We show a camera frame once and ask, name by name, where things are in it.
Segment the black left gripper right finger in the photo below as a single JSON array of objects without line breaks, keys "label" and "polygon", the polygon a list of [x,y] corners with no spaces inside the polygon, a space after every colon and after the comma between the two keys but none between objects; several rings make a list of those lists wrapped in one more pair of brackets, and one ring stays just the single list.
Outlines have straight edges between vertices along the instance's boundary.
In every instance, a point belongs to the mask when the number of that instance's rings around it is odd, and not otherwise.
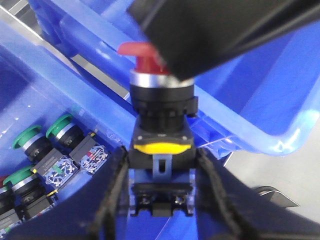
[{"label": "black left gripper right finger", "polygon": [[318,240],[320,225],[259,196],[213,154],[198,148],[196,228],[200,240]]}]

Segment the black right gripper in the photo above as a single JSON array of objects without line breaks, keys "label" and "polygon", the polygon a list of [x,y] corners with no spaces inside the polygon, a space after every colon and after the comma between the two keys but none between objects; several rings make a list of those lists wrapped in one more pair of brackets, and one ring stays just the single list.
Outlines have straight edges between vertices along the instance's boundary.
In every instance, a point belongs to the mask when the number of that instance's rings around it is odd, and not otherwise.
[{"label": "black right gripper", "polygon": [[185,80],[318,21],[317,0],[135,0],[127,12]]}]

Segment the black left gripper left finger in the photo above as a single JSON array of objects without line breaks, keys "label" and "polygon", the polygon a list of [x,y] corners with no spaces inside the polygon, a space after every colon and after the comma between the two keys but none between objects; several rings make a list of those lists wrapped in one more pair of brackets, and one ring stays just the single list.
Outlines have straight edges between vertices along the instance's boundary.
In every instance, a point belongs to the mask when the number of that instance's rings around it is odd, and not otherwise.
[{"label": "black left gripper left finger", "polygon": [[81,189],[14,228],[8,240],[123,240],[129,214],[128,152],[117,147]]}]

